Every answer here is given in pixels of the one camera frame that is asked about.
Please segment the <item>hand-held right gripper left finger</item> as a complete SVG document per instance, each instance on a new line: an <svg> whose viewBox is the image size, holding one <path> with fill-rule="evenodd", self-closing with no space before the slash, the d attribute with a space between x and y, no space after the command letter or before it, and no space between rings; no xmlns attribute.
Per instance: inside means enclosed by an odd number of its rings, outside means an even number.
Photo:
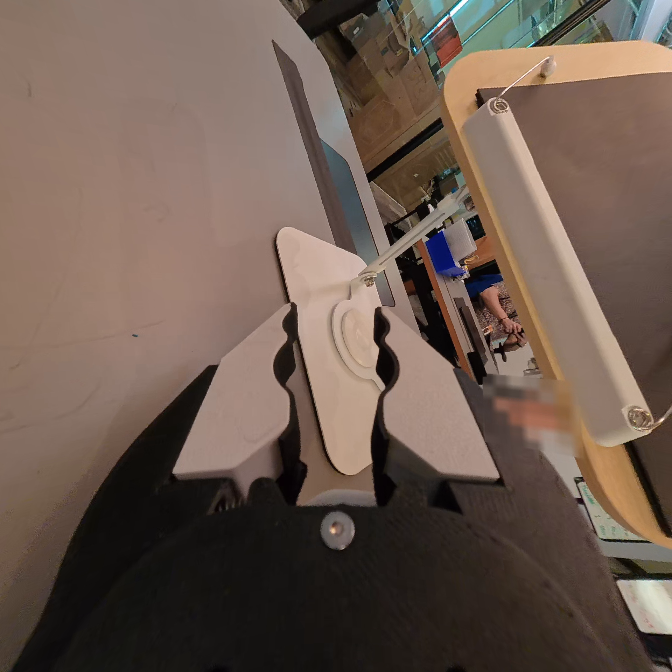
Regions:
<svg viewBox="0 0 672 672"><path fill-rule="evenodd" d="M307 475L296 399L298 308L288 303L225 355L173 467L180 481L223 478L246 498L258 478L296 504Z"/></svg>

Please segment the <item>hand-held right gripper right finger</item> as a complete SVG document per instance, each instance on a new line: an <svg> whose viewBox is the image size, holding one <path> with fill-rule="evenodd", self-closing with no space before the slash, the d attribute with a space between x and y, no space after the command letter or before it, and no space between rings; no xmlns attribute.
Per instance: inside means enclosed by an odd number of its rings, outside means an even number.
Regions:
<svg viewBox="0 0 672 672"><path fill-rule="evenodd" d="M386 307L374 313L374 343L383 384L371 439L376 505L388 505L407 482L420 484L430 502L445 482L497 483L460 370Z"/></svg>

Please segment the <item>blue plastic bin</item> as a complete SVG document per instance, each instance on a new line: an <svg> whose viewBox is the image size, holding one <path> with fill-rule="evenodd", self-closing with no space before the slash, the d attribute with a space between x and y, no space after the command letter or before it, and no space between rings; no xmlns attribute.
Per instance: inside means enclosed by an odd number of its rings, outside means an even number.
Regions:
<svg viewBox="0 0 672 672"><path fill-rule="evenodd" d="M442 229L425 243L435 273L454 280L463 280L468 277L468 272L453 258L445 233Z"/></svg>

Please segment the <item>black pole stand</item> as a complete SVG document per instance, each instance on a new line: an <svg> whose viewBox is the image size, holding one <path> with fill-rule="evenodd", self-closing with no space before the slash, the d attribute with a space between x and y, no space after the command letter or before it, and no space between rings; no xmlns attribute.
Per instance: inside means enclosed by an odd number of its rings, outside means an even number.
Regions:
<svg viewBox="0 0 672 672"><path fill-rule="evenodd" d="M572 32L588 21L592 21L609 1L545 1L543 6L550 7L540 23L531 26L524 34L507 45L506 48L536 48L561 44ZM374 182L383 173L393 168L418 147L441 132L438 112L429 113L429 121L421 122L422 129L412 135L394 151L388 152L381 160L366 171L366 178Z"/></svg>

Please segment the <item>cardboard box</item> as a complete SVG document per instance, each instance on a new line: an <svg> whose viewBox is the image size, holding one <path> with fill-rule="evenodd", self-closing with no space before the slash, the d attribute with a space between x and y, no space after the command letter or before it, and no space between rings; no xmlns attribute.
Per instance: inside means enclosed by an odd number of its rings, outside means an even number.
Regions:
<svg viewBox="0 0 672 672"><path fill-rule="evenodd" d="M436 12L428 1L379 1L339 26L354 49L346 64L356 101L349 126L364 163L403 138L438 100L422 38Z"/></svg>

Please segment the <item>red panel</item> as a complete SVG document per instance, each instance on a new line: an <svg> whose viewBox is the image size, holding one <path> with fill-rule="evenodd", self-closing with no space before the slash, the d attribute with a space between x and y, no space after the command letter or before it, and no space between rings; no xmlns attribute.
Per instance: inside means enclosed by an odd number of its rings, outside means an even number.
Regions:
<svg viewBox="0 0 672 672"><path fill-rule="evenodd" d="M444 68L462 52L460 35L450 15L446 15L436 25L431 42L440 68Z"/></svg>

